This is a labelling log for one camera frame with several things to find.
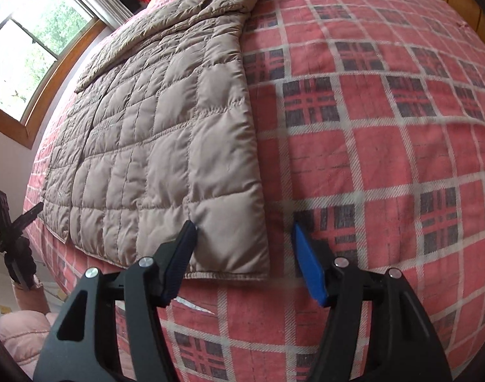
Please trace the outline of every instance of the window frame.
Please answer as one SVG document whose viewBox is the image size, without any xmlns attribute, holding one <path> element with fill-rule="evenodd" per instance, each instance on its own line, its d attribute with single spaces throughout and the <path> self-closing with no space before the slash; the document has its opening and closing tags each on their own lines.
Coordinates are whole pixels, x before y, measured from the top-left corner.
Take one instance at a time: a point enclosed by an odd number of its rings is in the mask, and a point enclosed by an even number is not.
<svg viewBox="0 0 485 382">
<path fill-rule="evenodd" d="M 30 98 L 20 121 L 0 109 L 0 132 L 28 149 L 33 148 L 35 138 L 37 137 L 39 128 L 44 120 L 44 116 L 63 81 L 90 43 L 92 43 L 107 27 L 107 25 L 99 20 L 94 13 L 85 6 L 85 4 L 80 0 L 75 1 L 92 16 L 90 22 L 76 34 L 75 38 L 71 40 L 61 53 L 58 55 L 53 54 L 56 61 L 40 81 L 38 87 Z M 0 29 L 8 21 L 14 22 L 27 35 L 33 38 L 37 44 L 49 52 L 50 49 L 48 47 L 33 36 L 32 33 L 22 27 L 16 20 L 12 19 L 12 13 L 0 23 Z"/>
</svg>

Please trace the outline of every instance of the tree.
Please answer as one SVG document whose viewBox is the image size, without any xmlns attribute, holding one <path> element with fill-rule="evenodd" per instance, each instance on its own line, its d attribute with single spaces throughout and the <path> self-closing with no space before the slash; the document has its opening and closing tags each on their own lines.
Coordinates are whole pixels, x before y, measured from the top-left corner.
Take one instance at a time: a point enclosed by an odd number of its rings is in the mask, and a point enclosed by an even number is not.
<svg viewBox="0 0 485 382">
<path fill-rule="evenodd" d="M 32 33 L 40 39 L 55 54 L 60 54 L 71 40 L 80 32 L 87 21 L 67 0 L 47 0 L 46 10 L 35 22 Z M 32 91 L 43 79 L 51 67 L 50 55 L 34 43 L 35 47 L 26 59 L 26 66 L 30 70 L 33 86 Z"/>
</svg>

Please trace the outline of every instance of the red plaid bedspread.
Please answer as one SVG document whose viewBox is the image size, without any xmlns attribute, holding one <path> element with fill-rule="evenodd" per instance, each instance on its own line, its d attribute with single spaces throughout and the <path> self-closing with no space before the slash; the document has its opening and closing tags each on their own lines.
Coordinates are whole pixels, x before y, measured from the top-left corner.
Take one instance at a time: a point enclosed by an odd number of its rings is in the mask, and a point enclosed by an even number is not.
<svg viewBox="0 0 485 382">
<path fill-rule="evenodd" d="M 327 313 L 308 296 L 288 231 L 300 219 L 361 268 L 401 268 L 455 374 L 485 340 L 485 46 L 441 0 L 260 0 L 242 37 L 264 185 L 271 279 L 187 280 L 159 315 L 181 378 L 306 379 Z M 40 188 L 64 95 L 29 180 Z M 70 291 L 112 265 L 28 229 Z M 369 326 L 363 310 L 353 375 Z M 119 341 L 125 341 L 119 315 Z"/>
</svg>

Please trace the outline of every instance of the clamp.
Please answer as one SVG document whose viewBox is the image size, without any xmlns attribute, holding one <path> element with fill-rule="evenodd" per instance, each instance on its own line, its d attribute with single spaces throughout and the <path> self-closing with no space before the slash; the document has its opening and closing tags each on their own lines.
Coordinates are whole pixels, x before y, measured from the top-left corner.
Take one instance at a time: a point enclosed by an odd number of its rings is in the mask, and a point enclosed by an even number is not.
<svg viewBox="0 0 485 382">
<path fill-rule="evenodd" d="M 33 276 L 37 272 L 37 266 L 32 258 L 30 241 L 22 234 L 43 207 L 42 202 L 38 203 L 12 223 L 7 195 L 0 191 L 0 252 L 5 253 L 4 262 L 9 275 L 24 290 L 29 290 L 34 285 Z"/>
<path fill-rule="evenodd" d="M 385 274 L 360 270 L 298 223 L 292 237 L 310 295 L 330 308 L 308 382 L 350 379 L 363 301 L 372 302 L 370 340 L 364 374 L 352 381 L 452 382 L 434 326 L 399 269 Z"/>
<path fill-rule="evenodd" d="M 173 242 L 129 269 L 103 274 L 86 270 L 53 324 L 33 376 L 34 382 L 129 382 L 122 375 L 115 325 L 116 300 L 126 305 L 134 373 L 139 382 L 179 382 L 156 307 L 177 297 L 197 229 L 186 221 Z"/>
</svg>

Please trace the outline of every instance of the quilted comforter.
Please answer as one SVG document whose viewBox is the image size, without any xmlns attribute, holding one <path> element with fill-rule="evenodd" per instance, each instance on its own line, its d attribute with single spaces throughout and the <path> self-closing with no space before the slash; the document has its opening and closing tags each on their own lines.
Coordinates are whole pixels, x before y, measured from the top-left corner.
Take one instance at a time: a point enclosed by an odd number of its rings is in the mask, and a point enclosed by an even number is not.
<svg viewBox="0 0 485 382">
<path fill-rule="evenodd" d="M 259 0 L 241 47 L 271 277 L 183 282 L 183 300 L 159 309 L 180 378 L 306 379 L 327 312 L 295 267 L 294 218 L 361 268 L 401 268 L 458 374 L 485 341 L 485 46 L 441 0 Z M 26 208 L 68 105 L 47 128 Z M 28 232 L 67 291 L 89 266 L 118 269 L 41 222 Z M 354 376 L 368 321 L 365 306 Z"/>
<path fill-rule="evenodd" d="M 268 275 L 239 45 L 256 2 L 173 0 L 114 32 L 91 58 L 43 186 L 41 215 L 57 237 L 129 266 L 190 219 L 199 242 L 187 277 Z"/>
</svg>

